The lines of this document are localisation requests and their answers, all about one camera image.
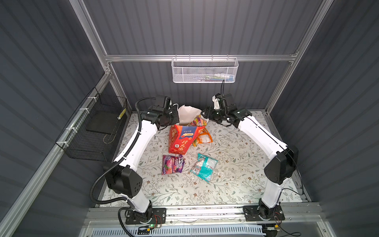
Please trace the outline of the purple Fox's candy bag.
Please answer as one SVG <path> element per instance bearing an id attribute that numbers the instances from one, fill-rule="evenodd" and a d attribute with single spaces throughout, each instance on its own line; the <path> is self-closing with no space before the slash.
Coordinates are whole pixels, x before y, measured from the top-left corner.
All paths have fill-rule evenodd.
<path id="1" fill-rule="evenodd" d="M 182 173 L 185 165 L 185 158 L 182 155 L 163 155 L 162 175 Z"/>

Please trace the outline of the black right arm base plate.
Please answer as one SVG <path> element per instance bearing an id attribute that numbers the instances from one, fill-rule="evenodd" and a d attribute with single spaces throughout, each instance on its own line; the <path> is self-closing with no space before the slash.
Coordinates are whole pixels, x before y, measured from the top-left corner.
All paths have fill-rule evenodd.
<path id="1" fill-rule="evenodd" d="M 242 207 L 246 221 L 284 221 L 285 216 L 280 205 L 267 208 L 264 205 L 246 205 Z"/>

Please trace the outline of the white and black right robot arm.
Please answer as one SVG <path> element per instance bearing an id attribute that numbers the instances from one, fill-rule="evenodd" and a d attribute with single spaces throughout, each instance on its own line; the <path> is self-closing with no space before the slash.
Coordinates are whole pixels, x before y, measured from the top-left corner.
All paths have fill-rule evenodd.
<path id="1" fill-rule="evenodd" d="M 268 157 L 264 174 L 267 178 L 265 191 L 259 199 L 257 213 L 264 221 L 282 219 L 280 216 L 280 196 L 285 184 L 297 169 L 299 150 L 288 146 L 264 128 L 252 113 L 246 109 L 228 111 L 209 106 L 201 111 L 201 116 L 218 124 L 226 121 L 229 125 L 244 132 Z"/>

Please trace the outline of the red and white paper bag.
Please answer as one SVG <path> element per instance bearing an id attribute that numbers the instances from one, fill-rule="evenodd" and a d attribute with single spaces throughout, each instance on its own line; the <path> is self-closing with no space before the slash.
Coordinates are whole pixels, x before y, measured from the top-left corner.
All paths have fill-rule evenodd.
<path id="1" fill-rule="evenodd" d="M 206 126 L 189 126 L 195 117 L 201 115 L 201 111 L 201 109 L 186 105 L 178 108 L 179 123 L 172 125 L 169 131 L 169 153 L 185 155 L 199 133 L 206 128 Z"/>

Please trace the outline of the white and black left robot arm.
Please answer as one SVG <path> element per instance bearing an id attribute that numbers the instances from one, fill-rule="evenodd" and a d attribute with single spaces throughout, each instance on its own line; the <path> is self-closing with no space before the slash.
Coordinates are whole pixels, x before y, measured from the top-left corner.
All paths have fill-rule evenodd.
<path id="1" fill-rule="evenodd" d="M 136 131 L 114 160 L 117 166 L 105 175 L 108 188 L 119 194 L 119 199 L 128 203 L 140 221 L 146 222 L 153 215 L 152 202 L 141 190 L 143 178 L 137 173 L 140 159 L 160 127 L 178 123 L 177 109 L 153 107 L 139 114 Z"/>

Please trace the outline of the pink yellow Fox's candy bag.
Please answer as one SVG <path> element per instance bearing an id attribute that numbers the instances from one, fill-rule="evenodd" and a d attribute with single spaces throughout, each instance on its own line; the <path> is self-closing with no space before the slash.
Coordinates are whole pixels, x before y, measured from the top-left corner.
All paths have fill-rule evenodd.
<path id="1" fill-rule="evenodd" d="M 194 120 L 189 124 L 189 126 L 207 126 L 208 121 L 206 119 L 203 119 L 201 115 L 194 118 Z"/>

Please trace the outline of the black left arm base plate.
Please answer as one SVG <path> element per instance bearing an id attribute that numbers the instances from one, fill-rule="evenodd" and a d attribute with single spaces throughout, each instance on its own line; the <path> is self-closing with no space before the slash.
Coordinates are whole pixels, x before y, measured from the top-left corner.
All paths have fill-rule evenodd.
<path id="1" fill-rule="evenodd" d="M 137 211 L 126 211 L 126 225 L 137 224 L 165 224 L 167 209 L 166 208 L 148 208 L 145 213 Z"/>

